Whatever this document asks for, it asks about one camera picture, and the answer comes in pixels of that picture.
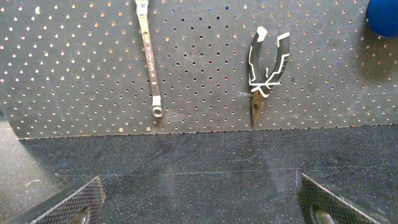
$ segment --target blue round container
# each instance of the blue round container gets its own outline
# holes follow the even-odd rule
[[[398,0],[371,0],[366,13],[373,32],[386,38],[398,37]]]

